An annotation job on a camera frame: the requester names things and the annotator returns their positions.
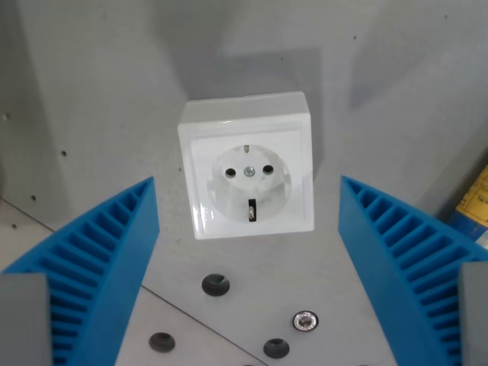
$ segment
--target blue ribbed plastic part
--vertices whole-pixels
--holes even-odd
[[[115,363],[158,234],[150,178],[72,221],[5,269],[47,275],[54,365]]]
[[[461,366],[458,272],[488,251],[343,177],[339,232],[399,366]]]

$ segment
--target socket mounting box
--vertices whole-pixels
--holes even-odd
[[[178,135],[196,239],[313,230],[301,91],[189,101]]]

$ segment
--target metal screw head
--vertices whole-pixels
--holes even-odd
[[[311,311],[300,311],[293,317],[293,327],[301,332],[310,332],[319,325],[319,317]]]
[[[254,170],[254,168],[251,166],[246,166],[244,168],[244,175],[246,177],[252,177],[255,173],[256,173],[256,170]]]

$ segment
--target white electrical outlet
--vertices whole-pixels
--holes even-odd
[[[196,239],[313,230],[301,91],[189,101],[178,134]]]

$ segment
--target gray metal plate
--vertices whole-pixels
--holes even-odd
[[[154,175],[162,233],[148,288],[268,364],[393,365],[337,233],[339,178],[431,214],[452,206],[486,149],[487,9],[2,2],[0,110],[11,119],[0,123],[0,192],[57,229]],[[290,90],[305,92],[313,117],[315,231],[195,241],[176,130],[184,103]],[[202,293],[211,272],[230,279],[225,297]],[[319,328],[294,331],[298,310],[316,312]],[[291,344],[286,358],[263,355],[271,337]]]

